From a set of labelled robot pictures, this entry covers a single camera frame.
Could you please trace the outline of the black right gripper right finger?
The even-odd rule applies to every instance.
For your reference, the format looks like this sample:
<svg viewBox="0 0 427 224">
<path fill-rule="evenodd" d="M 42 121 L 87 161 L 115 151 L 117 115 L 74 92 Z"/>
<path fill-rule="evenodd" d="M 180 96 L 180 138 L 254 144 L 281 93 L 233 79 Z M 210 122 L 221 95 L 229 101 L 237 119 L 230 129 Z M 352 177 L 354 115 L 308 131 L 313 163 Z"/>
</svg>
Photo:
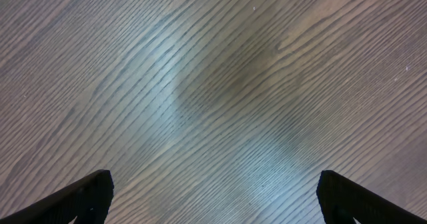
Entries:
<svg viewBox="0 0 427 224">
<path fill-rule="evenodd" d="M 316 195 L 326 224 L 426 224 L 425 219 L 331 170 L 321 172 Z"/>
</svg>

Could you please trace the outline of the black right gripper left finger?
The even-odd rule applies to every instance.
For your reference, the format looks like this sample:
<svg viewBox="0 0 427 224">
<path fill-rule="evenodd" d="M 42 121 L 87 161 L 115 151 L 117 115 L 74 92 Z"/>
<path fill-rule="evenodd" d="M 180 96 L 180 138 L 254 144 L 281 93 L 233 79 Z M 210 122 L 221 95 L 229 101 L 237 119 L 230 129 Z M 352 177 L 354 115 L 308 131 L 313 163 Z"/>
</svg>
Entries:
<svg viewBox="0 0 427 224">
<path fill-rule="evenodd" d="M 1 224 L 104 224 L 113 199 L 111 172 L 95 171 L 44 199 L 1 219 Z"/>
</svg>

